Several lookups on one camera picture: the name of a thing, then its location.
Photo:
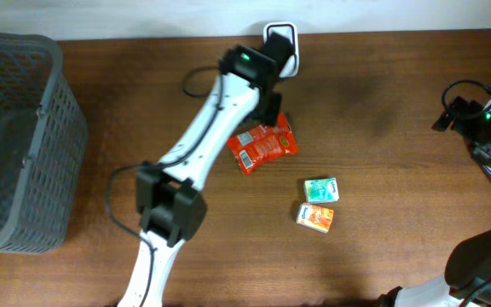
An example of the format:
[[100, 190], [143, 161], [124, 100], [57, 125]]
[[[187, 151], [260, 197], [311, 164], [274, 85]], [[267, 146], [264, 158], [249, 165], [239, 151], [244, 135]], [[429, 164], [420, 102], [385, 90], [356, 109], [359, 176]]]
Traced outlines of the red snack bag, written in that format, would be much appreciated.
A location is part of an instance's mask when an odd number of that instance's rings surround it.
[[274, 126], [259, 125], [236, 136], [231, 136], [227, 140], [227, 146], [246, 176], [260, 165], [283, 155], [300, 152], [284, 113], [278, 115]]

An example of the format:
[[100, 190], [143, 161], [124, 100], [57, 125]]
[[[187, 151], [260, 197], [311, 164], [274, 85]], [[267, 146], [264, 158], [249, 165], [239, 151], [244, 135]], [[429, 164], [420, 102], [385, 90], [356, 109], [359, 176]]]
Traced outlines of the green tissue pack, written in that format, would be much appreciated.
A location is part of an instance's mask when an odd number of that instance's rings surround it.
[[339, 200], [338, 182], [335, 177], [306, 180], [303, 187], [309, 203], [330, 203]]

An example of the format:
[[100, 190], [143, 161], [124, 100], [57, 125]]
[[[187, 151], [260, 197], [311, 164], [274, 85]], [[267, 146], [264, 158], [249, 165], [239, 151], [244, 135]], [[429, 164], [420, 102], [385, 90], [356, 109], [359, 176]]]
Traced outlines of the orange tissue pack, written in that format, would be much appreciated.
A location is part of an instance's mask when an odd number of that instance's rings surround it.
[[333, 216], [332, 209], [303, 203], [299, 206], [296, 223], [326, 234], [331, 228]]

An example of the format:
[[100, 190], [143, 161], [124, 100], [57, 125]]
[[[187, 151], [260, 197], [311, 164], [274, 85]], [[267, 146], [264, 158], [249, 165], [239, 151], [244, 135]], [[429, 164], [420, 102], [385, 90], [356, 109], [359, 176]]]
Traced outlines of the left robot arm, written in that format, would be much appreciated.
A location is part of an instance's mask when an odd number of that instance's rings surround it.
[[247, 119], [272, 125], [281, 96], [274, 86], [297, 74], [297, 34], [267, 30], [260, 49], [236, 46], [218, 64], [203, 107], [175, 146], [157, 163], [133, 165], [140, 247], [121, 306], [160, 306], [181, 247], [202, 224], [201, 195], [218, 154]]

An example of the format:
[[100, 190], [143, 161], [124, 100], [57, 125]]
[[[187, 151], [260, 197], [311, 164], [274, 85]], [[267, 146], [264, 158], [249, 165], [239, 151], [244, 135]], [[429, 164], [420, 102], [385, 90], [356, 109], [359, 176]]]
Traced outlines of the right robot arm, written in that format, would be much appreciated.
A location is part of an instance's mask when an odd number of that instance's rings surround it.
[[[460, 96], [443, 101], [432, 128], [459, 133], [473, 161], [491, 178], [491, 86], [479, 86], [490, 96], [486, 104]], [[443, 275], [416, 287], [396, 287], [380, 295], [375, 306], [491, 306], [491, 229], [460, 242]]]

